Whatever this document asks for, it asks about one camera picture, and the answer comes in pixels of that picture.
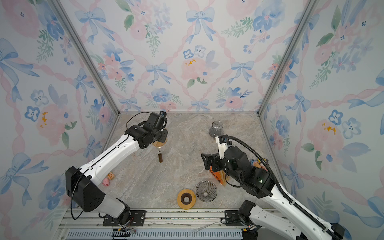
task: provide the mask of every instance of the blue flower pattern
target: blue flower pattern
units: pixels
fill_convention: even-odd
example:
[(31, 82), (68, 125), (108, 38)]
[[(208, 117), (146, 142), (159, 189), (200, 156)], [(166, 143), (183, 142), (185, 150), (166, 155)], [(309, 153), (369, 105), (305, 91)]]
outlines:
[(44, 185), (39, 195), (39, 208), (52, 210), (59, 205), (60, 197), (65, 194), (65, 178), (56, 175)]
[[(93, 116), (99, 116), (100, 109), (105, 105), (105, 98), (101, 96), (101, 101), (97, 98), (93, 101), (94, 105), (91, 105), (91, 111), (93, 113)], [(97, 119), (95, 124), (95, 130), (98, 130), (100, 128), (100, 133), (103, 133), (103, 124), (100, 122), (100, 119)]]
[(264, 29), (268, 31), (272, 27), (277, 27), (284, 19), (284, 6), (282, 5), (282, 0), (273, 0), (269, 1), (269, 6), (265, 9), (258, 7), (255, 10), (255, 15), (257, 16), (253, 20), (254, 30)]
[(39, 117), (39, 114), (40, 114), (40, 109), (38, 107), (31, 107), (31, 106), (28, 106), (26, 108), (26, 112), (24, 114), (24, 116), (28, 119), (31, 119), (32, 121), (36, 122), (37, 121), (37, 118)]
[(165, 88), (159, 88), (152, 91), (153, 100), (155, 102), (167, 102), (172, 98), (171, 93)]
[(328, 117), (328, 119), (335, 125), (341, 124), (341, 118), (343, 117), (343, 113), (338, 112), (336, 109), (332, 111), (331, 115)]
[(108, 42), (108, 44), (103, 43), (103, 47), (103, 52), (105, 52), (108, 57), (114, 55), (115, 60), (120, 62), (121, 58), (119, 57), (119, 54), (122, 53), (121, 48), (116, 49), (111, 42)]
[(276, 128), (279, 131), (279, 135), (283, 138), (288, 137), (290, 131), (290, 123), (285, 115), (280, 115), (279, 120), (276, 121)]
[(135, 81), (133, 79), (133, 77), (135, 75), (133, 73), (130, 73), (132, 68), (131, 67), (127, 67), (127, 66), (131, 65), (133, 62), (134, 62), (134, 60), (122, 61), (122, 62), (120, 62), (120, 66), (122, 66), (122, 67), (119, 68), (121, 71), (124, 72), (124, 75), (125, 75), (124, 79), (128, 80), (130, 82)]
[(347, 122), (343, 122), (341, 127), (344, 129), (343, 136), (346, 139), (351, 139), (353, 135), (361, 134), (361, 122), (357, 121), (355, 118), (350, 118)]
[(47, 105), (49, 100), (48, 97), (44, 96), (43, 90), (34, 90), (31, 94), (31, 99), (35, 102), (35, 105), (40, 107), (42, 104)]
[(193, 58), (193, 56), (194, 56), (194, 54), (192, 53), (191, 49), (188, 49), (187, 51), (184, 51), (183, 54), (184, 54), (184, 58), (185, 59)]
[(64, 29), (59, 23), (56, 15), (46, 1), (36, 6), (38, 17), (42, 25), (46, 26), (48, 33), (56, 40), (63, 39)]

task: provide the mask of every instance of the wire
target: wire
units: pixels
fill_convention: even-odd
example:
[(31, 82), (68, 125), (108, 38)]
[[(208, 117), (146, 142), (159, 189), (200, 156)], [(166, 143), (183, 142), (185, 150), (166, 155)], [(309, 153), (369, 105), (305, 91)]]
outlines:
[(229, 185), (231, 185), (232, 187), (241, 187), (241, 186), (236, 186), (236, 185), (232, 185), (232, 184), (230, 184), (230, 183), (227, 181), (227, 173), (225, 173), (225, 181), (226, 181)]
[[(149, 113), (149, 112), (139, 112), (139, 113), (136, 114), (135, 116), (131, 117), (131, 119), (134, 118), (134, 117), (136, 117), (136, 116), (139, 115), (140, 113)], [(127, 128), (127, 130), (128, 130), (128, 126), (127, 126), (127, 124), (128, 124), (128, 122), (129, 122), (130, 120), (128, 120), (127, 123), (125, 124), (125, 127)]]
[(73, 216), (73, 212), (72, 212), (73, 194), (74, 194), (74, 192), (75, 192), (75, 190), (76, 190), (77, 185), (78, 185), (79, 182), (80, 182), (80, 179), (81, 179), (81, 176), (80, 176), (79, 179), (77, 180), (76, 185), (74, 186), (74, 189), (73, 189), (73, 191), (72, 191), (72, 197), (71, 197), (71, 215), (72, 215), (73, 220), (77, 220), (77, 219), (81, 216), (81, 214), (84, 212), (84, 210), (81, 211), (81, 213), (77, 216), (77, 218), (74, 218), (74, 216)]
[[(290, 203), (293, 202), (293, 199), (290, 198), (285, 192), (284, 190), (282, 189), (282, 187), (280, 186), (280, 183), (279, 181), (277, 180), (275, 174), (273, 173), (271, 167), (269, 166), (269, 164), (260, 156), (260, 154), (258, 154), (253, 148), (251, 148), (249, 145), (247, 145), (245, 142), (241, 141), (240, 139), (238, 139), (237, 137), (232, 137), (232, 136), (229, 136), (227, 137), (226, 141), (228, 142), (230, 139), (240, 143), (241, 145), (243, 145), (245, 148), (247, 148), (250, 152), (252, 152), (259, 160), (260, 162), (263, 163), (263, 165), (265, 166), (265, 168), (268, 170), (272, 180), (275, 182), (275, 185), (277, 187), (277, 189), (279, 190), (279, 192), (284, 196), (285, 199), (287, 199)], [(316, 223), (321, 229), (326, 229), (326, 227), (321, 223), (319, 222), (316, 218), (314, 218), (309, 212), (307, 212), (302, 206), (300, 206), (299, 204), (297, 204), (296, 202), (293, 204), (296, 208), (298, 208), (303, 214), (305, 214), (309, 219), (311, 219), (314, 223)], [(335, 240), (341, 240), (335, 233), (333, 233), (331, 230), (327, 230), (326, 231), (333, 239)]]

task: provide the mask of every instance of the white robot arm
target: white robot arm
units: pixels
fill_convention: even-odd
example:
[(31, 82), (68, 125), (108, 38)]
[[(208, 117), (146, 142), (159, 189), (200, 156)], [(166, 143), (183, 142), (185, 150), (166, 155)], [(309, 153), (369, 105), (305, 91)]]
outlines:
[[(66, 173), (67, 194), (84, 212), (93, 210), (108, 214), (115, 223), (122, 226), (131, 220), (130, 208), (121, 200), (103, 193), (99, 185), (105, 176), (123, 159), (140, 148), (146, 148), (155, 141), (165, 142), (168, 131), (166, 113), (151, 113), (148, 120), (133, 125), (111, 147), (79, 169), (69, 168)], [(250, 150), (268, 169), (252, 167), (247, 155), (230, 139)], [(245, 226), (263, 226), (292, 240), (340, 240), (344, 229), (336, 223), (329, 223), (307, 209), (292, 197), (280, 184), (268, 163), (241, 140), (228, 135), (216, 137), (218, 153), (201, 154), (206, 170), (224, 170), (240, 183), (247, 193), (263, 199), (278, 209), (285, 217), (277, 217), (264, 211), (253, 202), (245, 201), (238, 211)]]
[[(268, 171), (250, 165), (247, 155), (230, 140), (234, 140), (250, 150)], [(225, 179), (231, 176), (240, 183), (247, 193), (263, 199), (282, 213), (285, 218), (264, 211), (253, 202), (245, 201), (238, 213), (245, 226), (263, 226), (292, 240), (340, 240), (344, 228), (337, 223), (329, 223), (307, 209), (289, 194), (280, 184), (268, 163), (250, 146), (238, 138), (228, 135), (216, 137), (217, 154), (201, 154), (206, 170), (224, 170)]]
[(166, 141), (166, 115), (163, 111), (159, 114), (151, 113), (147, 121), (131, 126), (116, 143), (98, 157), (79, 169), (70, 167), (65, 172), (65, 178), (67, 194), (71, 196), (71, 200), (84, 212), (96, 210), (108, 214), (120, 225), (126, 224), (131, 219), (130, 208), (123, 201), (103, 193), (97, 185), (130, 154), (148, 147), (152, 142)]

